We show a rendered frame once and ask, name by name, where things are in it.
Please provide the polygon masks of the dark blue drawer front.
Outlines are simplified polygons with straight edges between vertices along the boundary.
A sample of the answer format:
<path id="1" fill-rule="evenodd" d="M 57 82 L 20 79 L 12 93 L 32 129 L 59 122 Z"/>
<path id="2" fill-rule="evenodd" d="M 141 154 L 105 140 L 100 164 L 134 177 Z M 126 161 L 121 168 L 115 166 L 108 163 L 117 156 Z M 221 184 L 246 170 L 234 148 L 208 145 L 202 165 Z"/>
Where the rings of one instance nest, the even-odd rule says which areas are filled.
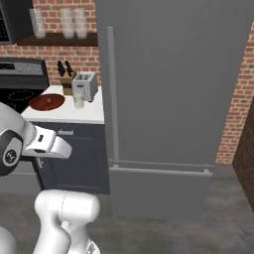
<path id="1" fill-rule="evenodd" d="M 85 139 L 103 139 L 105 137 L 105 129 L 101 124 L 82 124 L 82 123 L 61 123 L 61 122 L 35 122 L 35 125 L 47 129 L 74 131 L 73 137 Z"/>

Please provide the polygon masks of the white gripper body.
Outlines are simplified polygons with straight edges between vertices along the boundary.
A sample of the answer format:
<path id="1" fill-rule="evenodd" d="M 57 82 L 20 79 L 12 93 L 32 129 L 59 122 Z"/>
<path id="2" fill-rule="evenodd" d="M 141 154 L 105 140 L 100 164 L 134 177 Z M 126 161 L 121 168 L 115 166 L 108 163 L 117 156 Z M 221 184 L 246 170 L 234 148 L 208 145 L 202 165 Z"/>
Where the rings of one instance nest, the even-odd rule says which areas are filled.
<path id="1" fill-rule="evenodd" d="M 71 155 L 72 147 L 63 138 L 57 136 L 53 146 L 51 147 L 50 154 L 54 158 L 68 159 Z"/>

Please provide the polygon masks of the grey fridge door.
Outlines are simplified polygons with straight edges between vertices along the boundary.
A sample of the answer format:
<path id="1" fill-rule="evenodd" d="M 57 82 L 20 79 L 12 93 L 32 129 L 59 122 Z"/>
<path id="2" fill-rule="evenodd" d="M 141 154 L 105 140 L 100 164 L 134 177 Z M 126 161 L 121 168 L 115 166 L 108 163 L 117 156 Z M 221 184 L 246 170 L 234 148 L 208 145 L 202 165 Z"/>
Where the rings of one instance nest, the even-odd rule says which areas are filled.
<path id="1" fill-rule="evenodd" d="M 114 27 L 119 162 L 213 165 L 254 0 L 95 0 L 107 153 Z"/>

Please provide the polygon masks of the brown wooden bowl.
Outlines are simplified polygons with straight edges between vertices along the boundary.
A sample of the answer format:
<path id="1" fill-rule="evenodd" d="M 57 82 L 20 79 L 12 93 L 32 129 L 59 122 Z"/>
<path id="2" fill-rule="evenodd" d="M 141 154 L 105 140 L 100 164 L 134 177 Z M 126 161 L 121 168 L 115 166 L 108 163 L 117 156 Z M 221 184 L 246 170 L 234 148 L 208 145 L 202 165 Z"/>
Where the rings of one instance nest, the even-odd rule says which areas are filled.
<path id="1" fill-rule="evenodd" d="M 65 98 L 63 95 L 50 93 L 42 94 L 33 98 L 29 102 L 29 106 L 38 111 L 50 111 L 57 109 L 64 104 Z"/>

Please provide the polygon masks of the dark blue cupboard door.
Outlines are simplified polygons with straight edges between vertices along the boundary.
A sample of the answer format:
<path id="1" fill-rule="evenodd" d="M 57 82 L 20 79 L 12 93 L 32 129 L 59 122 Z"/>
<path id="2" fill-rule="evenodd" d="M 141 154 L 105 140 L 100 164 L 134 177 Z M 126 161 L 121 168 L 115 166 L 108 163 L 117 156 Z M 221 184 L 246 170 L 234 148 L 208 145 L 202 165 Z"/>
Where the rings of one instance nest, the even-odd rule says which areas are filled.
<path id="1" fill-rule="evenodd" d="M 43 158 L 39 169 L 44 190 L 109 194 L 106 147 L 103 142 L 65 138 L 72 146 L 68 159 Z"/>

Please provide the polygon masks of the wooden knife block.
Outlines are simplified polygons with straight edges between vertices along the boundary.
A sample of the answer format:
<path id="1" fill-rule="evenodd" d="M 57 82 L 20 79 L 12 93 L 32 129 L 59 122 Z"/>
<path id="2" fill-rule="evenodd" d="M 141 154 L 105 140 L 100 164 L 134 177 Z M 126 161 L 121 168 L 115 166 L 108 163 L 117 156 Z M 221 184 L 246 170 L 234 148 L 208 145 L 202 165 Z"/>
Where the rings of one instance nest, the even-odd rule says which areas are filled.
<path id="1" fill-rule="evenodd" d="M 60 82 L 63 87 L 64 95 L 72 95 L 71 82 L 76 77 L 76 72 L 71 68 L 70 63 L 65 61 L 64 64 L 58 61 L 58 71 L 60 74 Z"/>

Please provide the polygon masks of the silver toaster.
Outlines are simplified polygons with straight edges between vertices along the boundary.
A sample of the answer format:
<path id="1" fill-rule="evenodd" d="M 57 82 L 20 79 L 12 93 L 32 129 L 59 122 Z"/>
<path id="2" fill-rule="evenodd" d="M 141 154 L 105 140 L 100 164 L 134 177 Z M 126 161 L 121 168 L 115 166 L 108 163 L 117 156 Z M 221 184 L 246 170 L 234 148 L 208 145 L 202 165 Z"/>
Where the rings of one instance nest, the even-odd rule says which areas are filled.
<path id="1" fill-rule="evenodd" d="M 97 77 L 94 71 L 81 71 L 71 82 L 72 93 L 81 93 L 85 101 L 92 102 L 98 91 Z"/>

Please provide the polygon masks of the glass of lemonade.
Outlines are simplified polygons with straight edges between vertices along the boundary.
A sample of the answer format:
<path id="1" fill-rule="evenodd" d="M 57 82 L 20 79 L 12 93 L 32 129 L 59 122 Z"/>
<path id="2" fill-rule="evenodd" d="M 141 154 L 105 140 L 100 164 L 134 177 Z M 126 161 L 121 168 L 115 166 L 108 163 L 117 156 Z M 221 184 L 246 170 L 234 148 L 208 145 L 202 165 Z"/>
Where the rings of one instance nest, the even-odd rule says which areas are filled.
<path id="1" fill-rule="evenodd" d="M 82 92 L 79 91 L 73 95 L 73 103 L 77 109 L 84 107 L 84 95 Z"/>

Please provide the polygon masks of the grey freezer drawer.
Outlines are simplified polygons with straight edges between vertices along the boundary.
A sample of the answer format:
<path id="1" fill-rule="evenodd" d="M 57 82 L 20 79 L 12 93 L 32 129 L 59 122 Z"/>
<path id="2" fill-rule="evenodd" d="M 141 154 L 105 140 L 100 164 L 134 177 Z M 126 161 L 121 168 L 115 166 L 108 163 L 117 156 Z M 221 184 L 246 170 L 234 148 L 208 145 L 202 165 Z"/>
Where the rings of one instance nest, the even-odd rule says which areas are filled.
<path id="1" fill-rule="evenodd" d="M 211 178 L 109 170 L 114 215 L 161 220 L 200 218 Z"/>

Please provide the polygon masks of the clear drinking glass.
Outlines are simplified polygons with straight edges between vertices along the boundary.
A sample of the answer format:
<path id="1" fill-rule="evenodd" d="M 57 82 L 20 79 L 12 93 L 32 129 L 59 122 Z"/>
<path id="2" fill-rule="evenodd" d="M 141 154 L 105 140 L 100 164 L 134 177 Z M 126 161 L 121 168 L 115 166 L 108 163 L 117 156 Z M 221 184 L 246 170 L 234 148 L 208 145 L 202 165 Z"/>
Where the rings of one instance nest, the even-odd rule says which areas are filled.
<path id="1" fill-rule="evenodd" d="M 79 39 L 85 39 L 87 37 L 87 23 L 85 17 L 84 8 L 75 8 L 74 14 L 74 28 Z"/>
<path id="2" fill-rule="evenodd" d="M 63 35 L 66 39 L 72 39 L 74 37 L 72 14 L 69 8 L 62 9 L 62 26 Z"/>
<path id="3" fill-rule="evenodd" d="M 30 9 L 30 17 L 32 21 L 34 35 L 37 39 L 44 39 L 46 37 L 44 17 L 40 9 Z"/>

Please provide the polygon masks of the black stove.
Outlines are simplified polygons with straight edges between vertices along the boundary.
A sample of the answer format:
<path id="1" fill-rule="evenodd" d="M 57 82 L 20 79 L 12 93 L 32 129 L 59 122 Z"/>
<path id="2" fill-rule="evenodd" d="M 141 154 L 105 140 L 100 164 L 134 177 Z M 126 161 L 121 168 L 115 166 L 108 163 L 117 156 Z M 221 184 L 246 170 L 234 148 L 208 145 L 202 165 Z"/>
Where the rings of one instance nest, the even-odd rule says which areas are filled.
<path id="1" fill-rule="evenodd" d="M 38 59 L 0 58 L 0 102 L 22 114 L 50 86 L 46 63 Z M 41 182 L 36 160 L 23 157 L 13 173 L 0 177 L 0 193 L 37 195 Z"/>

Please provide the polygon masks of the black microwave oven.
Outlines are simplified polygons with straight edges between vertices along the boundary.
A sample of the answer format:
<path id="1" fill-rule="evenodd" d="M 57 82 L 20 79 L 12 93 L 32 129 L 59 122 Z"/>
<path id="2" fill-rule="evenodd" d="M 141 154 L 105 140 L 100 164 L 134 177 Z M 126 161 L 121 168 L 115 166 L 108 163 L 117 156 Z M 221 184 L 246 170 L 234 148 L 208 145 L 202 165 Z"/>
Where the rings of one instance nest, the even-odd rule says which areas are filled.
<path id="1" fill-rule="evenodd" d="M 0 0 L 0 46 L 14 45 L 34 34 L 32 0 Z"/>

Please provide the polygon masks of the dark wooden shelf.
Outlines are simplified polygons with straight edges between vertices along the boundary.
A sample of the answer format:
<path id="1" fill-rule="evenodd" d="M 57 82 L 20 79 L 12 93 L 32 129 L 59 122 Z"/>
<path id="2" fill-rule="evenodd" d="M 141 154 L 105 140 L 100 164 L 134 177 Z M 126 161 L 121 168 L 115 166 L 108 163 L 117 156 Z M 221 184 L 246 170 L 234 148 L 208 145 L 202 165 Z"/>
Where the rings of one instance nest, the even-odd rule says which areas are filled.
<path id="1" fill-rule="evenodd" d="M 30 36 L 17 43 L 18 46 L 45 46 L 45 47 L 97 47 L 96 33 L 88 33 L 85 39 L 74 36 L 66 39 L 62 33 L 46 33 L 43 39 Z"/>

